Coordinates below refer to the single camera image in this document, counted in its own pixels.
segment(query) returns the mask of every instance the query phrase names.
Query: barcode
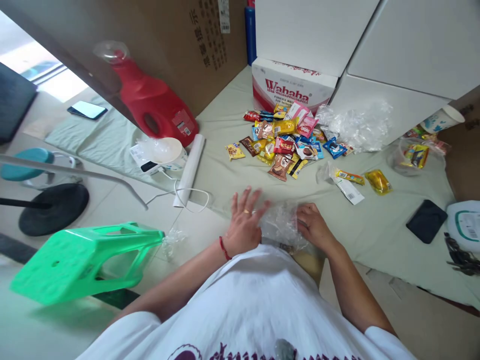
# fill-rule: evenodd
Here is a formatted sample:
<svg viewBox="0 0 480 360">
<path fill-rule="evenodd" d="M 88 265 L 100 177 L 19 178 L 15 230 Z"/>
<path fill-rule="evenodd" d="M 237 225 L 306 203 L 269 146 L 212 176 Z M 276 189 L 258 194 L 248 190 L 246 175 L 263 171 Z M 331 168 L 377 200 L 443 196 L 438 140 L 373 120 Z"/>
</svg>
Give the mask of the barcode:
<svg viewBox="0 0 480 360">
<path fill-rule="evenodd" d="M 474 229 L 472 229 L 471 227 L 467 227 L 466 229 L 468 230 L 468 234 L 472 239 L 478 239 L 478 235 Z"/>
</svg>

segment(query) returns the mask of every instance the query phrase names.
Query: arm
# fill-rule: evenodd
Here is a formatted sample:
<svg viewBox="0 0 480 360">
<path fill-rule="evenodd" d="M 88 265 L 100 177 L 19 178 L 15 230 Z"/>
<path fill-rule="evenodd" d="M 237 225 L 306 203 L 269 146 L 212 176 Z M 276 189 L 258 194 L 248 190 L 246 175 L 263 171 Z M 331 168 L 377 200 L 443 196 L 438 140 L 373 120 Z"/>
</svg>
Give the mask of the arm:
<svg viewBox="0 0 480 360">
<path fill-rule="evenodd" d="M 262 194 L 258 189 L 249 197 L 252 188 L 243 192 L 240 201 L 235 193 L 232 199 L 230 227 L 222 237 L 223 245 L 230 257 L 255 249 L 262 239 L 259 221 L 270 206 L 266 201 L 263 207 L 252 214 L 255 203 Z M 109 324 L 124 316 L 137 312 L 154 313 L 162 322 L 183 308 L 202 284 L 227 262 L 227 258 L 216 240 L 158 285 L 133 301 Z"/>
<path fill-rule="evenodd" d="M 313 203 L 299 206 L 298 230 L 303 237 L 322 250 L 330 262 L 331 275 L 341 313 L 362 333 L 371 327 L 397 334 L 360 276 L 345 248 L 332 234 Z"/>
</svg>

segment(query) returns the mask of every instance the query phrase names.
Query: red detergent bottle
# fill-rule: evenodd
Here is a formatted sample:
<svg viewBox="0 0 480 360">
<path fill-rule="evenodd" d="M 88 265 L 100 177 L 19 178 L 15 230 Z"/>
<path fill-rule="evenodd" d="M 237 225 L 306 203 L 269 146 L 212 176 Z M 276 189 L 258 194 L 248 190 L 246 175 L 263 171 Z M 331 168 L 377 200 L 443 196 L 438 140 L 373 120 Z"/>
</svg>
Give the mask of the red detergent bottle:
<svg viewBox="0 0 480 360">
<path fill-rule="evenodd" d="M 194 140 L 199 125 L 188 106 L 164 81 L 140 70 L 123 42 L 102 41 L 93 53 L 120 77 L 121 100 L 145 134 L 156 139 L 178 139 L 184 148 Z"/>
</svg>

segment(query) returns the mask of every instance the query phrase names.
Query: red string bracelet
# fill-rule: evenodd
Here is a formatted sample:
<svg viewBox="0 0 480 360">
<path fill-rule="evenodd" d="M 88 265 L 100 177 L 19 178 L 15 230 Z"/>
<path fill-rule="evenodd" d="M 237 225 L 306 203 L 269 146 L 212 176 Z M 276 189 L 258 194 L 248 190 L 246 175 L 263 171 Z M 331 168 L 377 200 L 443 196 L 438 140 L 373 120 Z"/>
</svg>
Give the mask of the red string bracelet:
<svg viewBox="0 0 480 360">
<path fill-rule="evenodd" d="M 232 260 L 232 258 L 229 256 L 229 253 L 227 252 L 227 250 L 225 249 L 225 246 L 224 246 L 224 241 L 222 239 L 222 237 L 220 236 L 219 238 L 219 241 L 220 241 L 220 247 L 221 247 L 221 250 L 223 251 L 223 253 L 225 254 L 225 259 L 228 261 L 228 260 Z"/>
</svg>

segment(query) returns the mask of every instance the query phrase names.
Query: white roll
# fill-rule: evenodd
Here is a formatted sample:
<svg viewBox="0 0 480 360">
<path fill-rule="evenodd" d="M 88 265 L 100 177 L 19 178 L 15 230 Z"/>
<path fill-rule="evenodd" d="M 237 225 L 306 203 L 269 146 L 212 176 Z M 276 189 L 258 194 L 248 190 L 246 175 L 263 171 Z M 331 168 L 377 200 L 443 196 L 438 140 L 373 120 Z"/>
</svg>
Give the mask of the white roll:
<svg viewBox="0 0 480 360">
<path fill-rule="evenodd" d="M 197 173 L 197 168 L 199 167 L 200 156 L 202 155 L 204 144 L 204 136 L 201 134 L 195 135 L 190 153 L 188 154 L 188 160 L 186 161 L 186 165 L 183 169 L 183 174 L 180 179 L 180 184 L 177 185 L 177 189 L 191 188 L 194 184 L 195 174 Z M 179 190 L 178 195 L 181 198 L 181 201 L 178 196 L 175 196 L 173 206 L 175 208 L 183 208 L 184 206 L 182 205 L 182 202 L 187 205 L 190 197 L 190 190 Z"/>
</svg>

